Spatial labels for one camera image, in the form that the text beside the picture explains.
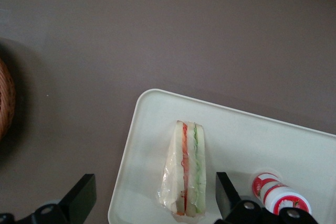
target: bottle label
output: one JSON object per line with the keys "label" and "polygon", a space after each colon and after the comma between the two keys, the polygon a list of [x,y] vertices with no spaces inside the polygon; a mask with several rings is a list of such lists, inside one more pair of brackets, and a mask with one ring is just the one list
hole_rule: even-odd
{"label": "bottle label", "polygon": [[271,191],[273,191],[274,189],[276,189],[276,188],[278,188],[278,187],[284,187],[284,186],[286,186],[286,185],[284,185],[283,183],[278,183],[278,184],[276,184],[276,185],[270,187],[270,188],[265,192],[265,195],[264,195],[264,197],[263,197],[263,199],[262,199],[262,203],[265,204],[267,195],[268,195]]}
{"label": "bottle label", "polygon": [[306,202],[303,199],[294,195],[284,196],[279,199],[274,205],[274,214],[279,215],[280,210],[285,207],[299,208],[306,212],[309,212],[309,208]]}

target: sandwich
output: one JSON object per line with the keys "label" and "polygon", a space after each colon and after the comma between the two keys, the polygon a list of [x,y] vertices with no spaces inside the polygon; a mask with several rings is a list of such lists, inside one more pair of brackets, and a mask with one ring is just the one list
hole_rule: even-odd
{"label": "sandwich", "polygon": [[164,167],[160,203],[179,216],[203,215],[205,186],[203,128],[177,121]]}

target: plastic wrap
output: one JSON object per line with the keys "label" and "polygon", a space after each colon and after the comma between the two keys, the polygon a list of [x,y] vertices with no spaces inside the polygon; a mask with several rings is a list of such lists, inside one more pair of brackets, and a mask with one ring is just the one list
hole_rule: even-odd
{"label": "plastic wrap", "polygon": [[204,153],[202,126],[177,121],[163,170],[159,201],[178,222],[197,223],[205,214]]}

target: plastic tray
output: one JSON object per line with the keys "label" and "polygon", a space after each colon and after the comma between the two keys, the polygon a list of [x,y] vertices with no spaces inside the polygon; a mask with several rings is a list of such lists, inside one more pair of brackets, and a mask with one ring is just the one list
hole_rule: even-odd
{"label": "plastic tray", "polygon": [[336,136],[182,95],[152,89],[138,99],[108,212],[110,224],[176,223],[158,203],[176,120],[201,124],[206,148],[207,211],[220,218],[215,173],[227,172],[252,196],[258,172],[274,171],[304,195],[319,224],[336,223]]}

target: wicker basket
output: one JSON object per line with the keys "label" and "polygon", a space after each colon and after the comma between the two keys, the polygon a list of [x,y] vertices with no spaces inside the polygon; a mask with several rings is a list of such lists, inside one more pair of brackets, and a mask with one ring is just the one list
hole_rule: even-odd
{"label": "wicker basket", "polygon": [[14,115],[15,88],[9,71],[0,59],[0,140],[6,134]]}

